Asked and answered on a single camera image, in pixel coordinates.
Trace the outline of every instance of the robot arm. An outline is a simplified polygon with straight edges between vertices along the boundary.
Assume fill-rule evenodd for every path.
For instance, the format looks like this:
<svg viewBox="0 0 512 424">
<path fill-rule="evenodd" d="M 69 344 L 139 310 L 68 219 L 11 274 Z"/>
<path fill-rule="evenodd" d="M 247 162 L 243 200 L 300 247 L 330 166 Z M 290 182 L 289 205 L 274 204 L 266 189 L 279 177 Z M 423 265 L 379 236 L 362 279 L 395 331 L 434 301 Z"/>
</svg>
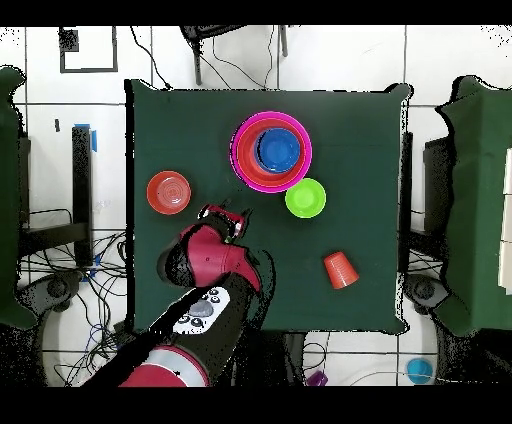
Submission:
<svg viewBox="0 0 512 424">
<path fill-rule="evenodd" d="M 196 288 L 170 305 L 83 386 L 215 383 L 243 332 L 261 280 L 254 266 L 257 261 L 248 250 L 226 242 L 241 233 L 243 225 L 238 224 L 244 218 L 233 220 L 233 214 L 218 207 L 213 210 L 185 229 L 158 260 L 162 280 Z"/>
</svg>

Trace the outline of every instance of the red cup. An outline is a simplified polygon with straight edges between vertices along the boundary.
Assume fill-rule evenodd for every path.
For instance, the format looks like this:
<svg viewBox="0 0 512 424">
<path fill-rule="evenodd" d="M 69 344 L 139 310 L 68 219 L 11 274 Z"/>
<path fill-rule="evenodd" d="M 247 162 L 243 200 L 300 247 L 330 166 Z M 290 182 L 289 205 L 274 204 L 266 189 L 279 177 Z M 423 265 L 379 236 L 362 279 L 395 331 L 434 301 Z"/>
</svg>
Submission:
<svg viewBox="0 0 512 424">
<path fill-rule="evenodd" d="M 332 287 L 342 289 L 356 282 L 359 274 L 342 252 L 336 252 L 324 259 L 325 269 Z"/>
</svg>

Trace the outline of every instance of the lime green bowl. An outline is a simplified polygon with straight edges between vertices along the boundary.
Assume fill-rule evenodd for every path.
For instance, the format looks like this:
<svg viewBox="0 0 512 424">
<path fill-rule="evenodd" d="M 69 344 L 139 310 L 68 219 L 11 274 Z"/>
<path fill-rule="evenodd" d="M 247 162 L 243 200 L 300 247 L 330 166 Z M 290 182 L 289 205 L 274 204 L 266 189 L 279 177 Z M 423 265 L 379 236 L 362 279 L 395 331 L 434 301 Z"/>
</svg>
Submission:
<svg viewBox="0 0 512 424">
<path fill-rule="evenodd" d="M 286 191 L 284 198 L 288 210 L 299 218 L 313 218 L 325 206 L 325 190 L 318 181 L 303 178 Z"/>
</svg>

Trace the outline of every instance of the table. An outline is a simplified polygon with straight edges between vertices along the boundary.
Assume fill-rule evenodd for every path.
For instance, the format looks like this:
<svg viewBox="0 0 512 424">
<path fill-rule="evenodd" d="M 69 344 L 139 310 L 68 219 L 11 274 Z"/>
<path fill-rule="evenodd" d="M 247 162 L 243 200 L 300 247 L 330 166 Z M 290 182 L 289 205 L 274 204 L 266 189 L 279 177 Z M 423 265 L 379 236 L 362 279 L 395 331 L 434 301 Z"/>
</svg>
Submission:
<svg viewBox="0 0 512 424">
<path fill-rule="evenodd" d="M 136 330 L 149 326 L 184 293 L 158 278 L 161 250 L 196 221 L 206 203 L 220 204 L 228 197 L 232 211 L 254 209 L 239 244 L 268 250 L 276 263 L 276 291 L 264 330 L 404 330 L 395 313 L 395 293 L 400 112 L 408 85 L 378 93 L 164 92 L 132 80 L 126 90 L 128 132 L 133 124 L 134 138 L 134 175 L 127 186 L 134 190 L 134 217 L 132 223 L 128 217 L 128 225 L 134 224 L 135 234 L 135 283 L 130 284 L 128 308 Z M 290 114 L 311 137 L 307 176 L 327 192 L 327 204 L 315 218 L 294 217 L 286 209 L 285 193 L 256 192 L 231 168 L 233 132 L 264 110 Z M 162 170 L 181 173 L 191 186 L 190 204 L 174 216 L 158 214 L 146 199 L 149 180 Z M 333 290 L 322 259 L 338 250 L 360 279 Z"/>
</svg>

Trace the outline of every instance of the floor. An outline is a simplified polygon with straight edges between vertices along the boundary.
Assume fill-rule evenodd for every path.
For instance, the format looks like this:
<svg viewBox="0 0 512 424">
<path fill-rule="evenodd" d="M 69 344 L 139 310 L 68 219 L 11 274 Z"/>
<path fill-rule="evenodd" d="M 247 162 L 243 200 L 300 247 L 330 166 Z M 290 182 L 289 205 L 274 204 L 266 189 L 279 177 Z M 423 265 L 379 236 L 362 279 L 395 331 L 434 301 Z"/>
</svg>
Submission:
<svg viewBox="0 0 512 424">
<path fill-rule="evenodd" d="M 80 51 L 66 53 L 66 67 L 111 67 L 112 28 L 76 29 Z M 138 42 L 152 52 L 159 73 L 169 84 L 197 88 L 192 52 L 178 27 L 134 27 L 134 32 Z M 408 110 L 408 130 L 414 134 L 411 217 L 413 227 L 421 229 L 423 145 L 448 134 L 434 107 L 448 101 L 452 82 L 460 75 L 476 74 L 495 87 L 512 85 L 512 27 L 295 25 L 287 30 L 289 55 L 279 55 L 279 68 L 277 33 L 277 26 L 271 25 L 242 28 L 217 37 L 215 54 L 237 64 L 261 85 L 268 74 L 266 85 L 281 90 L 380 91 L 400 82 L 413 86 Z M 230 87 L 259 88 L 240 70 L 214 57 L 211 39 L 204 43 L 203 54 Z M 135 44 L 129 27 L 117 28 L 117 58 L 118 72 L 60 73 L 57 28 L 0 28 L 0 63 L 16 66 L 27 75 L 27 83 L 15 92 L 14 102 L 32 140 L 31 210 L 71 209 L 70 129 L 74 124 L 88 123 L 97 132 L 97 151 L 93 153 L 96 239 L 119 233 L 126 225 L 123 79 L 140 78 L 157 88 L 164 86 L 150 57 Z M 202 89 L 227 88 L 205 61 L 201 68 Z M 31 225 L 65 223 L 66 219 L 63 212 L 37 214 Z M 97 251 L 104 248 L 104 243 L 98 243 Z M 49 254 L 54 259 L 63 256 L 56 251 Z M 110 249 L 107 258 L 113 264 L 122 264 L 116 249 Z M 23 262 L 20 284 L 34 281 L 47 269 L 40 258 L 33 256 L 30 261 Z M 98 273 L 97 277 L 102 283 L 108 276 Z M 120 278 L 111 291 L 122 294 L 125 284 Z M 98 302 L 90 286 L 84 283 L 79 293 L 88 316 L 97 321 Z M 126 298 L 110 295 L 107 300 L 112 322 L 122 320 Z M 410 329 L 399 336 L 308 334 L 307 342 L 320 346 L 306 347 L 305 366 L 313 367 L 307 373 L 324 369 L 328 385 L 413 385 L 406 375 L 397 372 L 403 373 L 407 362 L 415 357 L 428 359 L 435 371 L 437 346 L 432 321 L 416 314 L 407 300 L 403 300 L 402 307 Z M 85 312 L 84 305 L 75 298 L 67 311 L 52 312 L 49 318 L 43 348 L 51 385 L 63 385 L 56 371 L 66 378 L 69 365 L 79 361 L 93 345 L 93 330 L 86 322 Z M 323 357 L 321 347 L 327 349 L 327 359 L 315 368 Z M 78 375 L 73 384 L 79 384 L 86 376 Z"/>
</svg>

